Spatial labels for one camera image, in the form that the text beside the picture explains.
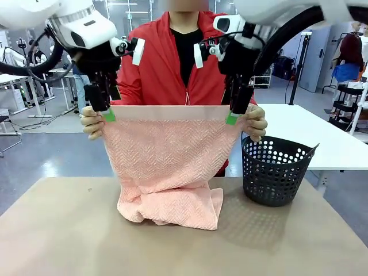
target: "black basket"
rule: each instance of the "black basket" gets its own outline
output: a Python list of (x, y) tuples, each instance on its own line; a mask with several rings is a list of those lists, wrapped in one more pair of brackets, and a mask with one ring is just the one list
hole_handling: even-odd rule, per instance
[(316, 148), (265, 136), (241, 141), (243, 189), (248, 198), (266, 206), (284, 206), (294, 199)]

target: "red jacket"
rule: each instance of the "red jacket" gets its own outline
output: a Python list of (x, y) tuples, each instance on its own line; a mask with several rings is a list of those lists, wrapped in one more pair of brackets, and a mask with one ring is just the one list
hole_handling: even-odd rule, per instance
[[(205, 39), (223, 35), (213, 28), (217, 15), (210, 11), (200, 12), (198, 26)], [(139, 66), (132, 64), (130, 56), (122, 58), (117, 80), (121, 100), (112, 105), (221, 105), (225, 76), (220, 74), (215, 56), (210, 56), (203, 68), (194, 66), (188, 88), (185, 87), (168, 12), (134, 29), (129, 34), (129, 38), (132, 37), (145, 39), (143, 56)]]

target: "door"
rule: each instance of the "door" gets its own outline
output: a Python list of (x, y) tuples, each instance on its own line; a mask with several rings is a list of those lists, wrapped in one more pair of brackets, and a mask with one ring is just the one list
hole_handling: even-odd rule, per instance
[(299, 86), (315, 93), (331, 27), (308, 31), (311, 31), (312, 35), (305, 55)]

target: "white drawstring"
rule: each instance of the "white drawstring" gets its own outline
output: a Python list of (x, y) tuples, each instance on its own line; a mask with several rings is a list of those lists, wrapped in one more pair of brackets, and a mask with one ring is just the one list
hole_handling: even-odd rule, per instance
[(189, 93), (186, 92), (185, 105), (190, 105)]

